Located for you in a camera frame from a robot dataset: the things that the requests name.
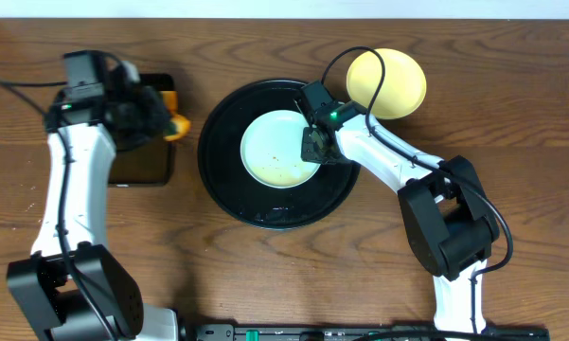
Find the green yellow sponge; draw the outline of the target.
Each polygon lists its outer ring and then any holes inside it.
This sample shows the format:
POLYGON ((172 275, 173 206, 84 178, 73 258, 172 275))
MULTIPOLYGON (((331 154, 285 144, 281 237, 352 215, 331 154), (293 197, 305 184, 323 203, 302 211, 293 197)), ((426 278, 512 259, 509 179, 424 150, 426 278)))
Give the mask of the green yellow sponge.
POLYGON ((179 101, 176 91, 161 91, 163 102, 170 113, 168 126, 164 130, 163 138, 173 142, 183 138, 190 130, 191 122, 179 114, 179 101))

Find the light green plate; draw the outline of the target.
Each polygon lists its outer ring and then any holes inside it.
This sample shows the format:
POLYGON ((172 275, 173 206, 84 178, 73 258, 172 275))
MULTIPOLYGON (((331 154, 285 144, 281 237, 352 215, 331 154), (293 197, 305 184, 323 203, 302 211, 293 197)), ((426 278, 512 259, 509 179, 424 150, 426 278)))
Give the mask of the light green plate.
POLYGON ((301 158, 302 137, 309 124, 302 114, 275 110, 254 119, 240 143, 246 171, 269 188, 294 188, 309 181, 320 165, 301 158))

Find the yellow plate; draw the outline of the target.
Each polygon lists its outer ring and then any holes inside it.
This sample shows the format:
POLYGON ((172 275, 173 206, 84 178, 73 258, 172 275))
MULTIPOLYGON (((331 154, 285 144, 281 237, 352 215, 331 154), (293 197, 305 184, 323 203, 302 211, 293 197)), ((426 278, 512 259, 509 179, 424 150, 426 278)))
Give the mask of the yellow plate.
MULTIPOLYGON (((378 48, 385 66, 384 81, 371 114, 379 119, 406 117, 417 110, 426 96, 427 83, 420 65, 409 55, 378 48)), ((367 107, 382 76, 382 66, 372 52, 358 56, 347 71, 349 97, 367 107)))

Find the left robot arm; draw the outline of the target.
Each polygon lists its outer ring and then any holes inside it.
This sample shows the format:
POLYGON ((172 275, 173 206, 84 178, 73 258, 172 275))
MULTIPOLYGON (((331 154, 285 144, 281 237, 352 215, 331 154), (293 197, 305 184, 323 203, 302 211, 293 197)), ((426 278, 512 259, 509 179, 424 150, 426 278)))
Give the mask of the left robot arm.
POLYGON ((9 264, 9 291, 40 340, 177 340, 176 312, 144 303, 108 248, 106 199, 118 142, 182 137, 176 94, 143 86, 81 96, 44 115, 51 157, 44 217, 30 255, 9 264))

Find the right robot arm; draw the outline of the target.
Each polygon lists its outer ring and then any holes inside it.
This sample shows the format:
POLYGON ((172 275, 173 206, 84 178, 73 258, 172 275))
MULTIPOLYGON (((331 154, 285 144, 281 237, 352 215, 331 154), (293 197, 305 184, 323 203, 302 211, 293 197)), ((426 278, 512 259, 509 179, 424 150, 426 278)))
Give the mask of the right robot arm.
POLYGON ((307 109, 303 160, 355 162, 397 193, 408 243, 434 277, 438 329, 480 333, 482 273, 499 228, 473 165, 425 153, 387 131, 363 107, 307 109))

